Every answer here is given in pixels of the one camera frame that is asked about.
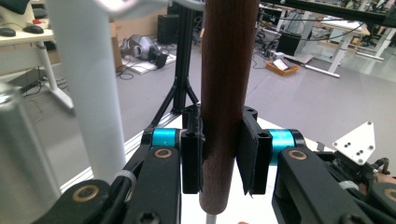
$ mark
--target floor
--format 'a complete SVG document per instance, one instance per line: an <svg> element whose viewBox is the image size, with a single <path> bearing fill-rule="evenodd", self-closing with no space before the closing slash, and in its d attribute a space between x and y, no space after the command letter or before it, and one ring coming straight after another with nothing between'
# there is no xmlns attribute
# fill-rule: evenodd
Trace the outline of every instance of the floor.
<svg viewBox="0 0 396 224"><path fill-rule="evenodd" d="M318 46L318 43L308 47L308 50L316 50L311 52L318 57L334 50L327 45ZM261 118L285 128L298 129L304 136L328 147L370 120L375 125L377 148L371 161L388 157L390 170L396 172L393 160L396 158L393 145L396 133L394 51L387 49L384 62L348 53L337 69L340 78L304 68L289 77L281 77L264 69L263 59L255 56L255 67L261 69L250 70L246 105L256 108ZM322 68L329 66L322 60L313 60L310 64ZM55 75L61 78L62 66L54 69ZM174 73L175 64L171 63L158 71L134 75L130 80L117 78L125 140L151 122L170 90ZM191 51L190 81L200 98L201 54L196 47ZM62 185L89 166L76 118L45 90L27 99L28 110L32 119L38 120L35 127Z"/></svg>

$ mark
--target wire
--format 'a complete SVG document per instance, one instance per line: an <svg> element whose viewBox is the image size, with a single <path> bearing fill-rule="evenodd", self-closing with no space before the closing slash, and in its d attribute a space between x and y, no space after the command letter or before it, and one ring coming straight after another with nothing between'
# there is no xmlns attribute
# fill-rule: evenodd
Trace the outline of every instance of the wire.
<svg viewBox="0 0 396 224"><path fill-rule="evenodd" d="M122 213L122 207L125 205L125 199L128 195L128 192L132 186L131 180L128 178L123 178L122 185L120 187L120 191L114 200L112 206L108 209L106 214L101 220L101 224L110 224L115 223L119 218L119 215Z"/></svg>
<svg viewBox="0 0 396 224"><path fill-rule="evenodd" d="M264 15L266 15L266 16L274 17L274 18L276 18L276 19L280 19L280 20L283 20L283 21L323 21L323 20L309 20L309 19L306 19L306 20L302 20L302 19L289 19L289 18L283 18L283 17L272 16L272 15L267 14L267 13L265 13L265 12L261 12L261 13L264 14ZM330 20L325 20L325 21L347 21L347 20L345 20L345 19L330 19Z"/></svg>
<svg viewBox="0 0 396 224"><path fill-rule="evenodd" d="M129 62L130 63L132 60L132 56L130 56L129 58ZM142 61L138 62L138 63L134 63L132 65L127 65L128 63L123 64L122 66L118 67L116 69L116 71L118 72L122 67L124 68L122 71L120 71L118 74L116 74L116 77L119 77L122 80L131 80L134 78L134 74L132 73L125 73L126 70L132 68L134 65L137 65L139 63L142 63Z"/></svg>
<svg viewBox="0 0 396 224"><path fill-rule="evenodd" d="M265 69L266 67L256 67L257 62L254 60L254 55L256 55L256 52L253 53L253 57L251 58L251 60L254 62L253 68L254 69Z"/></svg>
<svg viewBox="0 0 396 224"><path fill-rule="evenodd" d="M356 28L354 28L354 29L352 29L352 30L349 30L349 31L347 31L347 32L345 32L345 33L343 33L343 34L341 34L341 35L337 35L337 36L329 37L329 38L323 38L323 39L301 39L301 38L299 38L299 37L295 37L295 36L292 36L292 35L290 35L289 37L290 37L290 38L294 38L294 39L304 40L304 41L331 40L331 39L335 39L335 38L338 38L338 37L341 37L341 36L350 34L350 33L354 32L354 31L358 30L359 28L361 28L361 27L363 26L363 24L364 24L364 23L362 23L360 26L358 26L358 27L356 27Z"/></svg>
<svg viewBox="0 0 396 224"><path fill-rule="evenodd" d="M21 27L22 29L24 28L23 26L15 23L15 22L7 22L7 23L0 24L0 26L5 26L5 25L17 25L17 26Z"/></svg>
<svg viewBox="0 0 396 224"><path fill-rule="evenodd" d="M46 96L48 94L50 94L50 91L46 91L45 93L43 93L43 94L41 94L41 95L39 95L37 97L32 97L32 98L29 97L28 99L29 100L37 100L37 99L40 99L40 98L42 98L42 97L44 97L44 96Z"/></svg>
<svg viewBox="0 0 396 224"><path fill-rule="evenodd" d="M196 22L196 23L199 23L201 21L202 21L202 17L195 17L195 19L194 19L194 22Z"/></svg>
<svg viewBox="0 0 396 224"><path fill-rule="evenodd" d="M38 85L39 85L39 89L38 89L38 91L36 91L36 92L34 92L34 93L30 93L30 94L28 94L27 92L25 93L25 95L24 95L24 97L27 97L27 96L31 96L31 95L36 95L36 94L38 94L39 92L41 92L41 87L42 87L42 85L41 85L41 70L40 70L40 67L38 66L37 67L37 70L38 70ZM26 77L26 84L28 84L28 78L27 78L27 72L25 73L25 77Z"/></svg>
<svg viewBox="0 0 396 224"><path fill-rule="evenodd" d="M36 123L38 123L40 120L42 120L42 119L44 118L44 112L43 112L43 110L40 108L40 106L38 106L38 104L37 104L36 101L30 99L30 100L28 100L27 102L32 102L32 103L34 103L34 104L35 104L35 107L37 107L38 111L40 112L40 117L39 117L38 119L36 119L36 120L33 122L33 124L36 124Z"/></svg>
<svg viewBox="0 0 396 224"><path fill-rule="evenodd" d="M354 199L355 203L363 210L364 213L368 215L375 223L394 223L394 219L387 214L381 212L380 210L373 208L367 203L361 200Z"/></svg>

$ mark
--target screw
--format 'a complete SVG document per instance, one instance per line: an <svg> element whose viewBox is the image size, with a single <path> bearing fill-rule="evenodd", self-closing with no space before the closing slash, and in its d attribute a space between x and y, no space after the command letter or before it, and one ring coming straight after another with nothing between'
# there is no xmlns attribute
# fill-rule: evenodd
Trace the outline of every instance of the screw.
<svg viewBox="0 0 396 224"><path fill-rule="evenodd" d="M78 193L78 197L85 198L85 197L90 196L91 194L93 194L93 189L92 188L83 189L82 191L80 191Z"/></svg>
<svg viewBox="0 0 396 224"><path fill-rule="evenodd" d="M160 224L160 218L152 212L144 212L137 217L137 224Z"/></svg>

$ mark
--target white bracket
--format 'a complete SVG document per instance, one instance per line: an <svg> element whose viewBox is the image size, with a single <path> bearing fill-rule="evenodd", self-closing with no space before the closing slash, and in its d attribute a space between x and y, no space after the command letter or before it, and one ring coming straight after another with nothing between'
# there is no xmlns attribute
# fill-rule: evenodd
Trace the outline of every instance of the white bracket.
<svg viewBox="0 0 396 224"><path fill-rule="evenodd" d="M358 165L364 165L375 151L374 124L367 121L332 145Z"/></svg>

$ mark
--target wooden rod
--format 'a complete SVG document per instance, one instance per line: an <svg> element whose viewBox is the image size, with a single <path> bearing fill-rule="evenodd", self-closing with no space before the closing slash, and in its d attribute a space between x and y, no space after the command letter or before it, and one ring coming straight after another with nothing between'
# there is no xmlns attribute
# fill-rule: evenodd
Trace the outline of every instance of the wooden rod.
<svg viewBox="0 0 396 224"><path fill-rule="evenodd" d="M258 0L206 1L201 93L206 142L200 204L210 215L222 213L228 202L258 8Z"/></svg>

